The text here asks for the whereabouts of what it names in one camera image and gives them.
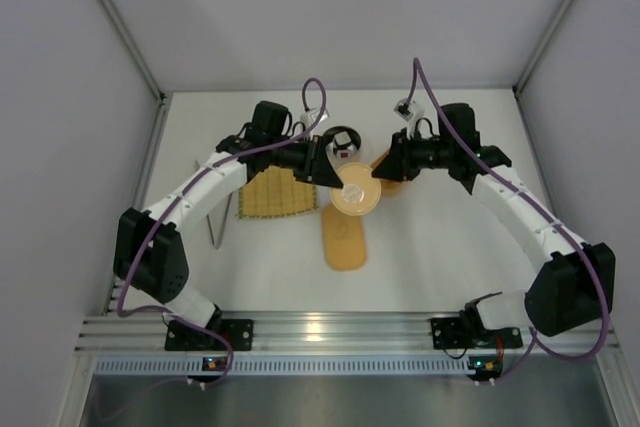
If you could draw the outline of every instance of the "round lid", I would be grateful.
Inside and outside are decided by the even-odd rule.
[[[371,177],[372,169],[367,164],[354,162],[337,170],[344,186],[331,189],[331,202],[346,215],[364,215],[373,210],[380,200],[380,181]]]

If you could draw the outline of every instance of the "white wall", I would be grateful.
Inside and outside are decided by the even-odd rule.
[[[555,203],[618,262],[613,320],[640,386],[640,0],[578,0],[526,89]]]
[[[0,0],[0,412],[47,425],[154,104],[95,0]]]
[[[510,87],[559,0],[115,0],[167,90]]]

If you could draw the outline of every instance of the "woven mat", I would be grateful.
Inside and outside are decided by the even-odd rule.
[[[315,185],[296,181],[290,170],[269,167],[240,189],[238,217],[275,219],[317,208]]]

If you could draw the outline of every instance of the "gray floor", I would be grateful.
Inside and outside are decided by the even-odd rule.
[[[98,377],[104,415],[159,378]],[[87,408],[85,425],[101,424]],[[233,377],[209,391],[174,383],[142,397],[112,427],[567,427],[616,425],[594,364],[535,356],[496,387],[463,378]]]

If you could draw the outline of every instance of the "aluminum frame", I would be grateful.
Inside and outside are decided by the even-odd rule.
[[[123,47],[146,82],[157,101],[157,113],[140,170],[133,204],[141,206],[147,191],[155,157],[162,138],[164,124],[170,108],[170,98],[162,92],[144,57],[140,53],[124,20],[112,0],[96,0],[107,21],[118,35]],[[556,33],[564,24],[575,0],[560,0],[558,8],[550,19],[547,28],[537,46],[526,62],[523,72],[514,86],[516,100],[526,88],[544,54],[550,48]],[[536,167],[542,179],[548,201],[554,207],[549,196],[543,170],[535,155],[535,145],[531,143],[529,129],[525,130],[530,141]],[[109,298],[113,297],[111,283]],[[63,402],[56,417],[56,426],[76,426],[82,418],[84,406],[89,394],[91,379],[96,365],[107,356],[146,356],[147,358],[184,357],[184,353],[168,353],[163,349],[166,327],[158,316],[140,315],[132,319],[118,319],[109,312],[107,299],[103,316],[89,317],[85,320],[80,333],[76,352],[64,387]],[[431,347],[429,318],[441,317],[447,313],[363,313],[328,314],[315,312],[270,313],[270,312],[229,312],[227,316],[250,317],[254,319],[254,350],[252,353],[264,359],[274,356],[319,356],[333,357],[341,355],[393,356],[438,356],[439,351]],[[550,339],[550,347],[564,353],[579,353],[588,349],[598,335],[597,326],[584,326],[568,334]],[[523,332],[525,345],[530,341],[527,332]],[[493,353],[475,351],[474,354]],[[598,355],[598,364],[609,400],[620,425],[640,426],[640,402],[635,390],[624,356],[619,348],[615,334],[610,333],[607,344]]]

